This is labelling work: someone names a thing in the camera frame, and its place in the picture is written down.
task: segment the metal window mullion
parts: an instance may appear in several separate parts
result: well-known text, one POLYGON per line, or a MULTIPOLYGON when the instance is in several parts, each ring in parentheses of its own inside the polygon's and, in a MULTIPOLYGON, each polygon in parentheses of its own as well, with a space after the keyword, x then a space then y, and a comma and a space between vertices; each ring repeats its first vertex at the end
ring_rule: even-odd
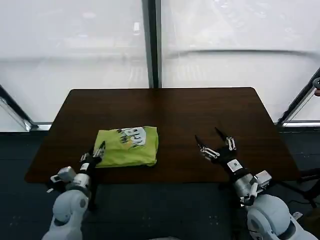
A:
POLYGON ((23 123, 26 131, 29 132, 31 129, 38 127, 1 85, 0 101, 2 108, 5 109, 7 113, 11 115, 11 117, 13 117, 19 124, 23 123))
POLYGON ((161 88, 161 0, 142 0, 149 88, 161 88))

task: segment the black cable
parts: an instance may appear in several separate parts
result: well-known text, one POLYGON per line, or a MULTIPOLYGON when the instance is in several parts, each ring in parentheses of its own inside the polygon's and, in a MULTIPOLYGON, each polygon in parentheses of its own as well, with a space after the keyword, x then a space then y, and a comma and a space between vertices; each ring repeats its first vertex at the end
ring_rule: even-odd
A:
POLYGON ((240 201, 239 203, 245 206, 252 206, 254 204, 255 197, 251 196, 250 199, 246 202, 240 201))
POLYGON ((297 204, 310 204, 310 202, 302 202, 302 201, 297 201, 297 200, 290 200, 287 204, 289 205, 290 203, 297 203, 297 204))
POLYGON ((250 230, 249 228, 247 228, 246 230, 248 230, 249 232, 252 232, 252 233, 258 233, 257 231, 253 231, 253 230, 250 230))

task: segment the wooden table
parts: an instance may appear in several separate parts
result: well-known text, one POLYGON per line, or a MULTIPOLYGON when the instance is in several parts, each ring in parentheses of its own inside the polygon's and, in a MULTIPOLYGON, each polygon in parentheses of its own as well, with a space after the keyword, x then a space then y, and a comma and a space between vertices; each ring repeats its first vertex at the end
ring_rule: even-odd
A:
POLYGON ((159 147, 154 167, 99 168, 99 183, 224 182, 218 165, 201 157, 194 135, 223 146, 214 127, 235 138, 238 159, 254 174, 296 180, 299 172, 285 144, 250 87, 75 89, 67 96, 25 180, 45 183, 62 167, 80 168, 81 155, 98 130, 155 126, 159 147))

